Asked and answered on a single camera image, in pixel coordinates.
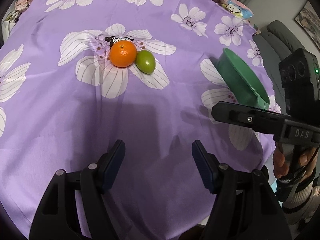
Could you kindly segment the striped sleeve forearm right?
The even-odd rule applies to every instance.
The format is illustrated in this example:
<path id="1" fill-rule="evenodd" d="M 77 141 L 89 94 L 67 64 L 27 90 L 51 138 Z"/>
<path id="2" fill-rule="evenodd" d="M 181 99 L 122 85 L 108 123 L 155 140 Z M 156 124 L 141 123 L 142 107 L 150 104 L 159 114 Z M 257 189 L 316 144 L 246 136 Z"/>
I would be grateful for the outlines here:
<path id="1" fill-rule="evenodd" d="M 293 197 L 282 204 L 292 239 L 299 235 L 305 223 L 310 222 L 319 207 L 319 186 L 314 186 L 313 180 L 309 177 L 300 182 Z"/>

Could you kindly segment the right hand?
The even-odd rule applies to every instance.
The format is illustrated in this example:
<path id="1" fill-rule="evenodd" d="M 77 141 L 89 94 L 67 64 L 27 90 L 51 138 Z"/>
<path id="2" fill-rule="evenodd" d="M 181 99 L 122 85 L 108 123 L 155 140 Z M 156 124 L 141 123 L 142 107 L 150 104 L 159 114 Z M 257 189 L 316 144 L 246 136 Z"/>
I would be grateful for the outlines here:
<path id="1" fill-rule="evenodd" d="M 306 172 L 304 177 L 300 180 L 300 182 L 306 180 L 306 178 L 310 177 L 313 173 L 313 170 L 316 167 L 318 158 L 318 152 L 315 148 L 312 148 L 309 151 L 306 151 L 304 154 L 300 156 L 299 164 L 300 166 L 309 166 L 306 168 Z M 274 176 L 277 179 L 280 179 L 282 176 L 286 176 L 289 171 L 289 166 L 285 163 L 285 155 L 281 152 L 279 146 L 276 146 L 276 149 L 273 154 L 273 165 L 274 165 Z"/>

